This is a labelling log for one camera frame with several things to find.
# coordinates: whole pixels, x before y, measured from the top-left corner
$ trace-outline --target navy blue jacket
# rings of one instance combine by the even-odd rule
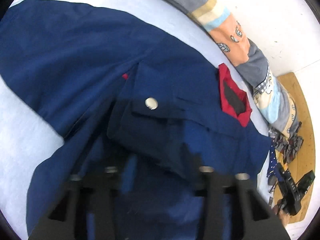
[[[120,149],[134,154],[115,202],[120,234],[130,240],[195,239],[203,200],[193,195],[183,143],[224,174],[255,178],[267,157],[271,140],[222,112],[217,69],[128,13],[25,0],[0,22],[0,44],[6,84],[65,139],[33,174],[29,232],[83,151],[81,176]]]

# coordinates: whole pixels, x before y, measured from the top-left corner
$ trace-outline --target wooden board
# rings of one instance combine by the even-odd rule
[[[312,122],[306,99],[304,98],[302,89],[295,74],[288,73],[286,75],[282,75],[278,77],[278,80],[293,96],[296,103],[299,120],[302,122],[302,127],[298,132],[298,135],[304,138],[304,142],[296,158],[288,165],[294,181],[298,182],[298,180],[301,179],[305,173],[309,172],[310,170],[315,171],[316,167],[316,148]],[[302,207],[300,212],[296,216],[290,218],[290,224],[302,221],[305,218],[311,199],[312,188],[313,184],[301,201]],[[279,199],[282,199],[282,195],[279,187],[277,187],[274,194],[275,203],[277,203]]]

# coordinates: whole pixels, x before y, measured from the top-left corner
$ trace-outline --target patchwork blanket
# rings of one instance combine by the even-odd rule
[[[298,127],[294,99],[272,74],[263,52],[218,0],[167,0],[199,24],[253,87],[254,101],[265,119],[286,138]]]

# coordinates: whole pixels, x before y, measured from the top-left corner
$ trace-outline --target orange fabric patch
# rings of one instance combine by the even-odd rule
[[[224,53],[235,67],[249,60],[250,43],[232,14],[209,34],[217,44],[223,43],[229,47],[230,51]]]

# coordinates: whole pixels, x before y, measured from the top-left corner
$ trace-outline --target white floor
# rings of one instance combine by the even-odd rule
[[[320,25],[304,0],[221,0],[269,60],[275,75],[295,72],[311,114],[316,140],[316,180],[305,219],[287,226],[298,239],[320,207]]]

